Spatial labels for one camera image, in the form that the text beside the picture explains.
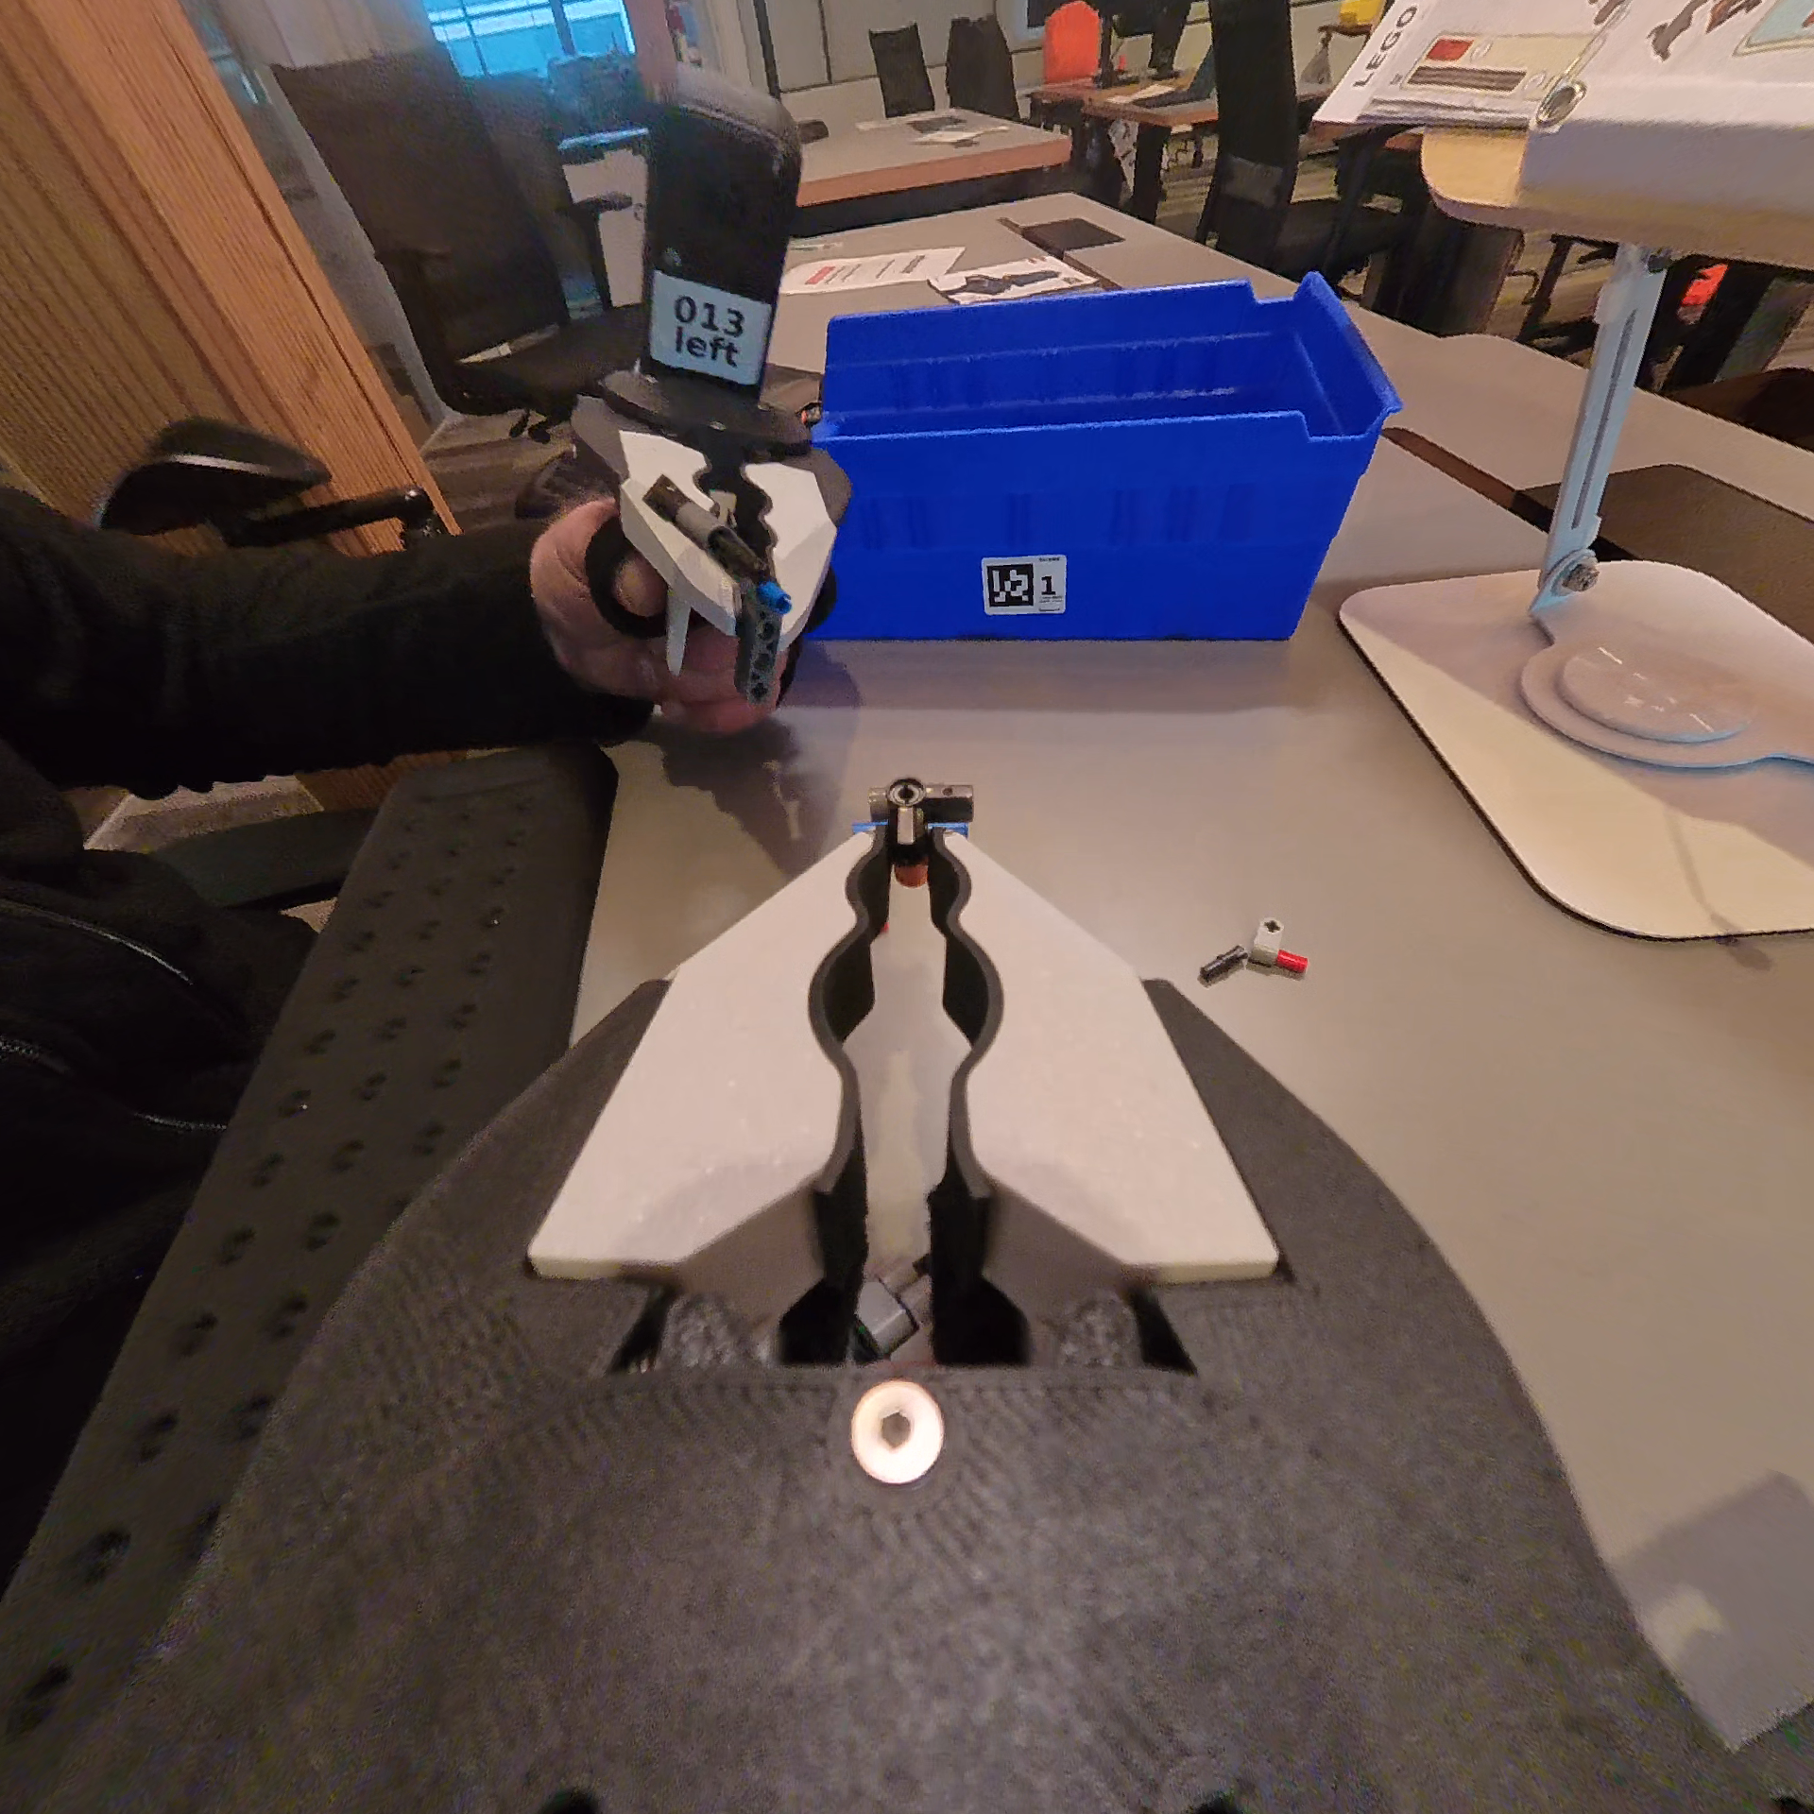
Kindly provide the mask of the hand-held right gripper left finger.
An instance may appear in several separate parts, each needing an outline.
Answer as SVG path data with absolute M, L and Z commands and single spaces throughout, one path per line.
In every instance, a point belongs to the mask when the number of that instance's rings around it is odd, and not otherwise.
M 884 839 L 851 834 L 660 990 L 531 1270 L 711 1296 L 789 1358 L 850 1358 L 869 1266 L 851 1028 Z

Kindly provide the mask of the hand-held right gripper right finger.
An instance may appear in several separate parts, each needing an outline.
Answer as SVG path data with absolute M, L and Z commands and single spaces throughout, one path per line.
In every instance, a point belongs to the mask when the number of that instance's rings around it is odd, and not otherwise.
M 927 839 L 966 1037 L 927 1194 L 941 1358 L 1025 1358 L 1069 1308 L 1274 1280 L 1279 1242 L 1147 979 L 963 834 Z

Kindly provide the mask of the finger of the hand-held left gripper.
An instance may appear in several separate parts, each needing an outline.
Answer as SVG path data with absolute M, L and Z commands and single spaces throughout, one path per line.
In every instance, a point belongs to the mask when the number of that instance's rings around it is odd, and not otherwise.
M 668 587 L 662 635 L 690 620 L 741 632 L 778 620 L 778 577 L 741 539 L 731 500 L 703 489 L 708 454 L 660 433 L 621 433 L 621 535 Z
M 797 645 L 841 527 L 841 464 L 751 461 L 743 484 L 758 496 L 758 524 L 766 535 L 761 552 L 775 560 L 778 587 L 789 594 L 784 645 Z

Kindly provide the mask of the dark grey angled toy beam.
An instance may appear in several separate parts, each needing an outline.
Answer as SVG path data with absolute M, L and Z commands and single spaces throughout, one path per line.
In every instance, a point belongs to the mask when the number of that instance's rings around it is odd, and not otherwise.
M 737 688 L 743 701 L 766 706 L 778 697 L 789 594 L 775 560 L 743 544 L 743 535 L 716 514 L 690 500 L 668 475 L 648 484 L 648 514 L 685 535 L 725 577 L 737 577 Z

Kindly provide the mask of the grey orange toy arm assembly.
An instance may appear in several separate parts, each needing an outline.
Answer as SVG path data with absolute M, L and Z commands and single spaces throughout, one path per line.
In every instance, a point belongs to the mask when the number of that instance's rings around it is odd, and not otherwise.
M 859 857 L 850 875 L 850 901 L 869 946 L 884 934 L 895 889 L 927 889 L 927 914 L 946 923 L 957 843 L 973 839 L 973 814 L 980 800 L 966 781 L 895 778 L 869 794 L 869 823 L 851 826 Z

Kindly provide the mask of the person's left forearm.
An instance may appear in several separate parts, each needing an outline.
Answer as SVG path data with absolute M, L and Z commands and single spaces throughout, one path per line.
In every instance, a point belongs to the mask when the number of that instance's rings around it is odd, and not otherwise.
M 554 662 L 536 539 L 172 554 L 6 484 L 0 744 L 61 794 L 157 794 L 638 729 Z

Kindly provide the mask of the person's left hand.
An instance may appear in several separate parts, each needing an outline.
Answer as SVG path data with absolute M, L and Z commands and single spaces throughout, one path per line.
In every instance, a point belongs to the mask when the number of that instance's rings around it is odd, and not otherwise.
M 579 688 L 644 701 L 695 735 L 743 735 L 778 711 L 778 701 L 741 697 L 741 645 L 703 614 L 685 624 L 685 659 L 668 662 L 668 585 L 621 535 L 614 496 L 579 500 L 536 539 L 531 587 L 543 632 Z

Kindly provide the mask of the paper sheet with red label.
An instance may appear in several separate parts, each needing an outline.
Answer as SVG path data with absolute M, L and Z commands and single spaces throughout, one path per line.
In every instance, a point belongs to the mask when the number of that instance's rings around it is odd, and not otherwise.
M 966 247 L 895 247 L 895 254 L 817 254 L 784 270 L 784 298 L 831 298 L 831 291 L 877 291 L 877 286 L 934 286 L 957 270 Z

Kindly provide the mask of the wooden top table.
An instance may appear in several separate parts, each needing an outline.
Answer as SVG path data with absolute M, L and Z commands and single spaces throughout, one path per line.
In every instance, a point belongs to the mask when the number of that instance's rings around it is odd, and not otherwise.
M 1069 133 L 973 109 L 850 124 L 803 147 L 797 204 L 884 201 L 1069 169 Z

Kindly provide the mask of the paper sheet with black picture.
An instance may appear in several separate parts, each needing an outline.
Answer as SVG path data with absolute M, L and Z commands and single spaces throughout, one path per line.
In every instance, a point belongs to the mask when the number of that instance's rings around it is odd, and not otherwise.
M 1022 298 L 1063 298 L 1063 291 L 1102 291 L 1102 277 L 1038 254 L 1007 267 L 973 267 L 927 281 L 957 309 L 1022 300 Z

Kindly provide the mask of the blue storage bin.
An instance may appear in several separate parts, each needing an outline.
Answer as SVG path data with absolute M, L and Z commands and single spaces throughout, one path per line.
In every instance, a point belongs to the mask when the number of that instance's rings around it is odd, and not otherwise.
M 1399 392 L 1308 277 L 826 324 L 831 645 L 1284 645 Z

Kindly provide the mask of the black dimpled pad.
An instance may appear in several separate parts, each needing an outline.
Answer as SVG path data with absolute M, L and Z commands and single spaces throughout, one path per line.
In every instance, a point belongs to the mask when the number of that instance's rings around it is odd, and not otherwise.
M 383 800 L 6 1591 L 0 1810 L 127 1691 L 335 1296 L 566 1049 L 614 767 L 425 767 Z

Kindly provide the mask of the white book stand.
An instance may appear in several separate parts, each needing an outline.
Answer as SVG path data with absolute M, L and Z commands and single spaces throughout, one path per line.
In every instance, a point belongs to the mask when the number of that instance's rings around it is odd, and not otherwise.
M 1810 187 L 1564 193 L 1506 131 L 1439 131 L 1420 161 L 1448 216 L 1622 254 L 1542 560 L 1349 594 L 1349 645 L 1554 905 L 1636 939 L 1810 934 L 1810 645 L 1709 572 L 1591 554 L 1671 254 L 1806 267 Z

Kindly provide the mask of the dark desk mat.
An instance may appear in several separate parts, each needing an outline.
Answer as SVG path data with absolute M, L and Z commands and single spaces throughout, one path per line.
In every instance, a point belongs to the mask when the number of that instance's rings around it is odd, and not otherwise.
M 1615 472 L 1591 554 L 1709 572 L 1814 635 L 1814 524 L 1691 464 Z

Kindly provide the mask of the instruction booklet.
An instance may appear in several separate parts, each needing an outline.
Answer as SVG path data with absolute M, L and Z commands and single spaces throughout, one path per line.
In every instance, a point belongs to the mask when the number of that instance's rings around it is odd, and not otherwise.
M 1523 131 L 1527 183 L 1810 216 L 1810 0 L 1399 0 L 1320 124 Z

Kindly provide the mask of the wooden post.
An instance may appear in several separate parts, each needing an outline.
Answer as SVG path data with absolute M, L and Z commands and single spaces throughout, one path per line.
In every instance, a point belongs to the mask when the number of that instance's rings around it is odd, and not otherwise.
M 419 450 L 184 4 L 0 4 L 0 444 L 92 518 L 189 416 L 318 454 L 332 496 L 419 484 Z

